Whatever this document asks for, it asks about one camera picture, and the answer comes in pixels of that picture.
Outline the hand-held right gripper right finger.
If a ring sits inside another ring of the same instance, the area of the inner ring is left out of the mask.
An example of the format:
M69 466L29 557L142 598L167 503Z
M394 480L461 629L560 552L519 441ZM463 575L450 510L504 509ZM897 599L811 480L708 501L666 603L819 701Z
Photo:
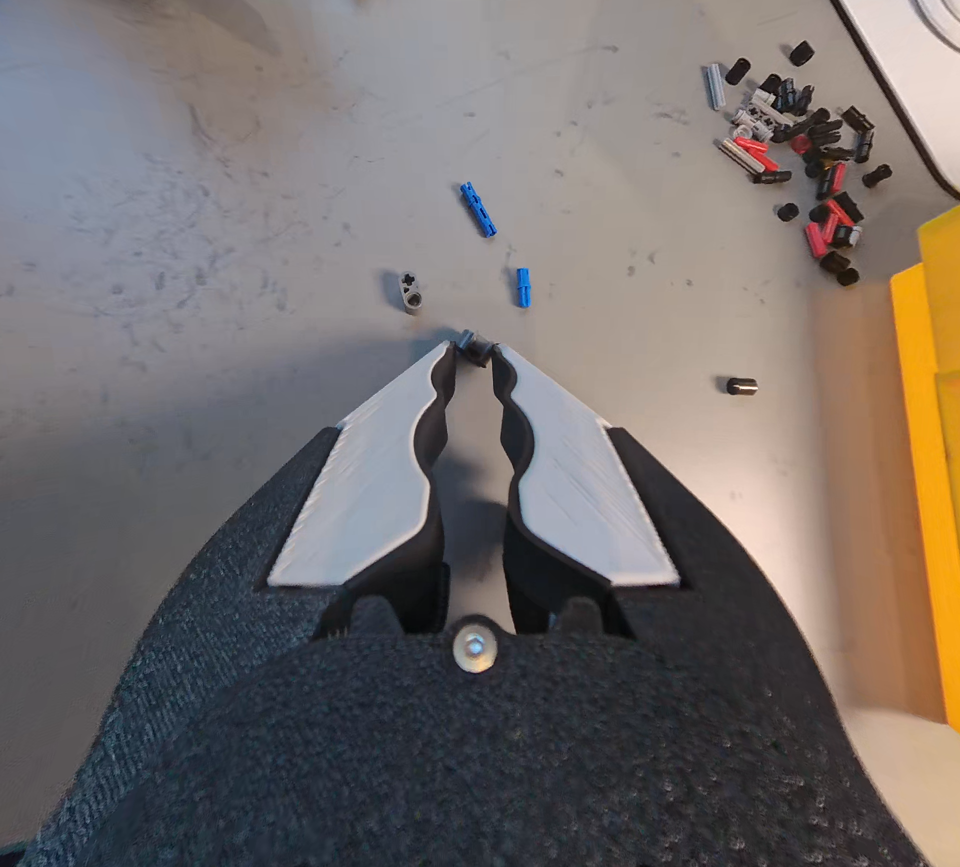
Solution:
M618 590L678 589L623 455L626 434L508 345L493 349L500 443L512 467L502 567L519 634L543 634L571 599L627 634Z

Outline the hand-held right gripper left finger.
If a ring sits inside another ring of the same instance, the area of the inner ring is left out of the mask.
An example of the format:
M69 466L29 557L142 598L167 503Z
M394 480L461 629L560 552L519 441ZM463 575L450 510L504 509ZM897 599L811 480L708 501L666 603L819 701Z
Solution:
M407 633L444 627L450 568L433 469L456 369L456 345L440 342L337 424L266 575L269 589L334 592L320 633L345 629L363 597L388 600Z

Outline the long blue pin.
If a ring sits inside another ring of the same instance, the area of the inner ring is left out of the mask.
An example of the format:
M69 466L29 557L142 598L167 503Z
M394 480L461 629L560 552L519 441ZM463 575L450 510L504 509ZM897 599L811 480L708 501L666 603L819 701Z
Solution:
M483 236L485 238L495 237L498 234L498 230L473 184L470 181L460 184L460 193L462 195L462 201L465 203Z

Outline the grey desk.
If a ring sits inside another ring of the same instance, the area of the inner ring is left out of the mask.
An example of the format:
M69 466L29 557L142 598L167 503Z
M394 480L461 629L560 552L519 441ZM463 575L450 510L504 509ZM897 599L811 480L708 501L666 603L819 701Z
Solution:
M741 57L876 127L852 288L714 145L700 68ZM888 287L953 205L829 0L2 0L2 845L219 525L474 329L750 550L958 865Z

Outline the yellow divided parts bin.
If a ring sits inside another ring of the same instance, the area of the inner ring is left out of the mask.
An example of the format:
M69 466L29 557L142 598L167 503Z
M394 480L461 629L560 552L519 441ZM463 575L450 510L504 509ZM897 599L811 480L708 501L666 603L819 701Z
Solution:
M959 208L918 229L920 261L890 281L937 664L959 730Z

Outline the pile of small toy pieces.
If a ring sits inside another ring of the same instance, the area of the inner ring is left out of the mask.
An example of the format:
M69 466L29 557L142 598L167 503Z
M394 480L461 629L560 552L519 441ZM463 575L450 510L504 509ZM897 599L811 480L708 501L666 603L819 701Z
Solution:
M883 185L888 164L869 169L877 127L858 107L817 104L815 85L772 72L752 80L749 58L700 67L706 102L725 128L719 154L746 182L776 194L775 219L798 231L819 272L842 289L859 285L856 252L865 213L856 190Z

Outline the white rounded board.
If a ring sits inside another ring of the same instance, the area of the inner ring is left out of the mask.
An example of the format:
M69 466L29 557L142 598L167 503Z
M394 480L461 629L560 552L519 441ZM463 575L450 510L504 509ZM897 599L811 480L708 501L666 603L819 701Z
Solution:
M831 0L918 153L959 196L959 50L930 30L914 0Z

